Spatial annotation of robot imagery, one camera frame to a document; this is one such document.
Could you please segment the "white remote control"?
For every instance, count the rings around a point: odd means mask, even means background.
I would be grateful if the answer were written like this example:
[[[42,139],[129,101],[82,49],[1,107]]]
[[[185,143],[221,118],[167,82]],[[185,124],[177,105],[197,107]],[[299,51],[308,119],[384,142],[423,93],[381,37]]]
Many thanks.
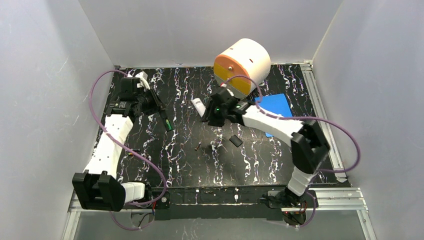
[[[206,107],[203,104],[202,100],[200,98],[194,98],[191,100],[191,103],[193,104],[195,110],[199,114],[200,117],[202,117],[205,114]]]

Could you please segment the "green battery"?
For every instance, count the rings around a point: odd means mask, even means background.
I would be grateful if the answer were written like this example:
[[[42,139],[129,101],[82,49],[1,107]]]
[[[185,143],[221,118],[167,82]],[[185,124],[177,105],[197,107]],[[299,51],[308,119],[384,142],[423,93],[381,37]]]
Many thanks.
[[[171,124],[169,123],[169,121],[168,121],[168,120],[166,121],[166,127],[167,127],[167,129],[168,129],[169,131],[171,131],[171,130],[172,130],[172,126],[171,126]]]

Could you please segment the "black remote battery cover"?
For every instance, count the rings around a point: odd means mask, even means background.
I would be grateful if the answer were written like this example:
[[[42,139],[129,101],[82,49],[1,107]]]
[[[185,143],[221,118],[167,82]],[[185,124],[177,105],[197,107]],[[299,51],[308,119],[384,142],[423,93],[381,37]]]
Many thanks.
[[[237,135],[232,135],[229,141],[237,148],[243,144],[243,141]]]

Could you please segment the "black remote control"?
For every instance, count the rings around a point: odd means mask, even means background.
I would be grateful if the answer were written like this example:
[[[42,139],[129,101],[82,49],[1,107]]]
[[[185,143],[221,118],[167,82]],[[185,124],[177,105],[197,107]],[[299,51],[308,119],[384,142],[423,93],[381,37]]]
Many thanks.
[[[166,132],[171,132],[174,130],[171,121],[168,118],[168,114],[164,109],[159,111],[160,118],[163,122]]]

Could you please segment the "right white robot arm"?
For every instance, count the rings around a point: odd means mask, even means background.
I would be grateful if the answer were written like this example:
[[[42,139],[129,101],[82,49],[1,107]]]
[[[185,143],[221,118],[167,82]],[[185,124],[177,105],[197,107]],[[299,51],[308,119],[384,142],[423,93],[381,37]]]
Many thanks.
[[[218,87],[208,101],[193,100],[202,122],[222,127],[226,121],[269,133],[291,148],[293,172],[286,195],[301,197],[331,149],[315,119],[293,120],[260,108],[255,102],[239,99]]]

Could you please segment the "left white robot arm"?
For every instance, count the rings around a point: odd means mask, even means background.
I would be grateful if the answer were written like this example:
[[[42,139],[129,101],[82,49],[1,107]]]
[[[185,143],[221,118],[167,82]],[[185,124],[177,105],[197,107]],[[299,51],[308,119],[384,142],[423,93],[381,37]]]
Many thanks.
[[[83,172],[75,173],[72,185],[84,210],[119,212],[125,204],[148,205],[153,200],[146,181],[119,183],[117,167],[127,136],[140,116],[159,114],[166,131],[173,127],[158,94],[142,71],[119,82],[116,100],[106,110],[103,132]]]

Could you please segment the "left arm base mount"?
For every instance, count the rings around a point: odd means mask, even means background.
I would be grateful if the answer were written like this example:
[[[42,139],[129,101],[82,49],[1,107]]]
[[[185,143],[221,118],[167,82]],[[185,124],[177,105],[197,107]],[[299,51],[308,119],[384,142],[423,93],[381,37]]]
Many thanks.
[[[147,209],[142,213],[134,230],[143,230],[149,226],[156,217],[159,209],[168,209],[170,206],[170,193],[167,189],[154,189],[149,182],[128,182],[124,184],[126,206]]]

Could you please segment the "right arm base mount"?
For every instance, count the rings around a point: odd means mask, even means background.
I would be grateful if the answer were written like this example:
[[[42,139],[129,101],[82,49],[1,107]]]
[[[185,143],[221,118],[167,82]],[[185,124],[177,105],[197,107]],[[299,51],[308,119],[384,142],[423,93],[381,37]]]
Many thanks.
[[[283,190],[269,190],[259,198],[259,202],[270,209],[282,210],[285,224],[296,229],[307,226],[319,207],[315,191],[306,190],[298,196],[287,187]]]

